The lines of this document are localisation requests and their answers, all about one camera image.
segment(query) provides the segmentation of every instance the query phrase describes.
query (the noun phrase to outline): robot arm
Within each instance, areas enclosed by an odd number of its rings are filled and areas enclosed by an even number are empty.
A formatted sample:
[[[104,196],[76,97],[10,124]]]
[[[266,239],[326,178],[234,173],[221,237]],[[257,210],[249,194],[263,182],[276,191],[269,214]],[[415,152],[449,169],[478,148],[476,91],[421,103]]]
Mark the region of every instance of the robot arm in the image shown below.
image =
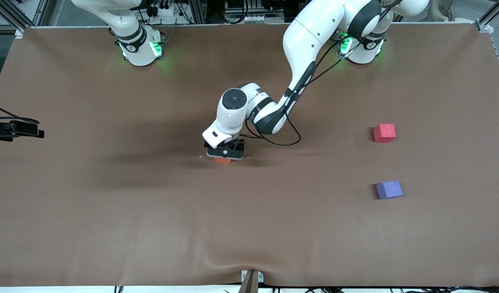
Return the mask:
[[[292,80],[279,102],[274,102],[256,83],[225,91],[218,102],[216,120],[202,134],[205,141],[217,148],[237,139],[246,118],[260,134],[277,133],[313,77],[316,56],[336,28],[362,38],[372,32],[380,11],[378,0],[311,1],[284,33],[283,47]]]
[[[74,5],[102,19],[110,26],[123,55],[136,66],[145,66],[162,55],[160,31],[141,26],[130,8],[142,0],[72,0]]]

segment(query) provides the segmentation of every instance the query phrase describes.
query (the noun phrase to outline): orange block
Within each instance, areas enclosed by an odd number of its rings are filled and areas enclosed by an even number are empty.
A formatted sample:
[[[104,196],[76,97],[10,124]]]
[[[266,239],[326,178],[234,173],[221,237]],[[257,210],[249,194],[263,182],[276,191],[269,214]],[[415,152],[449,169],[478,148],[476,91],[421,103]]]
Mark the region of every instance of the orange block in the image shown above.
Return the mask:
[[[214,159],[215,159],[215,162],[217,162],[217,163],[228,163],[228,164],[231,163],[230,158],[216,157]]]

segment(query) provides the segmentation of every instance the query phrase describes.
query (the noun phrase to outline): red cube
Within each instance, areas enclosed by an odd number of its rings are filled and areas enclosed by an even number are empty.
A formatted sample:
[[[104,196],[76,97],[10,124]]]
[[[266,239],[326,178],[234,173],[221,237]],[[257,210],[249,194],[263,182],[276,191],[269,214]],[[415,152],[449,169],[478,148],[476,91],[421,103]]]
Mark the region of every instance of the red cube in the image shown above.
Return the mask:
[[[396,130],[394,124],[378,124],[374,128],[375,142],[391,142],[396,138]]]

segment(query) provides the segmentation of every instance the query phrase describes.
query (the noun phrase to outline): purple cube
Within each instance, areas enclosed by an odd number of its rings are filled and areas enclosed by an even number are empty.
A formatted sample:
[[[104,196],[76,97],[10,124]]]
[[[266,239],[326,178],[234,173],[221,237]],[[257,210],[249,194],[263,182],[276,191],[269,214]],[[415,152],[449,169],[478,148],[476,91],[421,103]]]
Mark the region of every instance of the purple cube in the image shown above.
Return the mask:
[[[378,189],[380,199],[397,198],[403,195],[402,187],[398,180],[382,182],[376,185],[376,189]]]

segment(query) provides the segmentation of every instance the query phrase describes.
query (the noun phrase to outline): brown table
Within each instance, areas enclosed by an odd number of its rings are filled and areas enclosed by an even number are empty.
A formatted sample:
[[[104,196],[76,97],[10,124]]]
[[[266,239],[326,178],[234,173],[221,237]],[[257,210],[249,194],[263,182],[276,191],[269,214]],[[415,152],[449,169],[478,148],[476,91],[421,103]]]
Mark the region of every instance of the brown table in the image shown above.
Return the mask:
[[[374,62],[305,91],[300,144],[248,140],[243,161],[212,162],[201,132],[223,91],[255,81],[278,99],[289,83],[285,28],[176,28],[143,68],[105,29],[27,29],[0,106],[46,138],[0,142],[0,286],[221,284],[247,268],[283,286],[499,285],[489,36],[392,26]],[[398,138],[371,141],[378,123]],[[405,196],[376,199],[388,180]]]

